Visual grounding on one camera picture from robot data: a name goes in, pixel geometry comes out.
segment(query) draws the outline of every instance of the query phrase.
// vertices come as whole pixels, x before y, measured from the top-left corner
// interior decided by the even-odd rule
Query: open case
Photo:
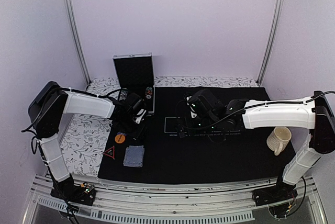
[[[113,60],[121,88],[127,88],[141,96],[146,103],[148,115],[153,115],[155,87],[152,53],[114,55]]]

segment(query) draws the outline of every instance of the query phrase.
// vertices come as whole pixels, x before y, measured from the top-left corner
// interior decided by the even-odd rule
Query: purple wall
[[[272,99],[335,90],[335,0],[285,0],[264,86]],[[335,110],[335,95],[327,96]],[[293,132],[296,150],[306,131]],[[329,223],[335,223],[335,153],[312,170]]]
[[[63,0],[0,0],[0,223],[19,223],[35,174],[30,102],[49,80],[84,88]]]
[[[275,0],[72,0],[92,77],[153,52],[156,75],[257,77]]]

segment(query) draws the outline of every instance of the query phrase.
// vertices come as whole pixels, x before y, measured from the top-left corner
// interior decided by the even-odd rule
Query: black mat
[[[198,184],[246,181],[278,176],[295,155],[291,143],[275,156],[266,145],[272,128],[247,130],[242,136],[229,136],[222,143],[207,137],[180,139],[164,133],[165,117],[175,116],[175,105],[185,93],[197,88],[156,88],[155,115],[147,120],[143,143],[126,138],[123,144],[114,141],[111,132],[106,149],[115,146],[115,159],[104,156],[99,178],[149,184]],[[224,104],[236,98],[269,99],[263,88],[211,88]],[[129,145],[144,145],[142,168],[125,167],[125,149]]]

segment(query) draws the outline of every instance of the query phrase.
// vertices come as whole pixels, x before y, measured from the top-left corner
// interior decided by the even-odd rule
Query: red triangle sign
[[[115,147],[113,146],[107,149],[106,151],[103,152],[103,155],[106,155],[108,157],[115,159]]]

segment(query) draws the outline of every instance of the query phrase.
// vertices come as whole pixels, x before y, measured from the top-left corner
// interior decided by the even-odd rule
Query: mug
[[[274,155],[278,156],[291,140],[292,134],[287,127],[276,127],[268,136],[267,146],[274,151]]]

